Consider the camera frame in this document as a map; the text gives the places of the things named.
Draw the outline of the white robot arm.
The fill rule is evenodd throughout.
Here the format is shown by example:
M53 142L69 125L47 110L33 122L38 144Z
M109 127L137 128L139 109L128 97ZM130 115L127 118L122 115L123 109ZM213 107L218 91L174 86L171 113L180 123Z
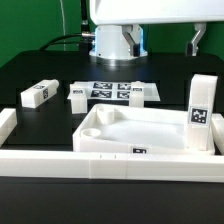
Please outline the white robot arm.
M91 59L117 66L143 61L141 24L194 23L196 34L187 54L196 56L208 22L224 21L224 0L90 0L96 25Z

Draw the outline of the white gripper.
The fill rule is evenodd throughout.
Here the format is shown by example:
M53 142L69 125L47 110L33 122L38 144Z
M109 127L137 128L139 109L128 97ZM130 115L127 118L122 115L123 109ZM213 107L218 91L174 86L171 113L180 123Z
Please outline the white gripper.
M123 25L122 35L131 56L140 55L141 28L137 24L224 21L224 0L90 0L90 17L96 25ZM207 24L195 23L186 55L196 56Z

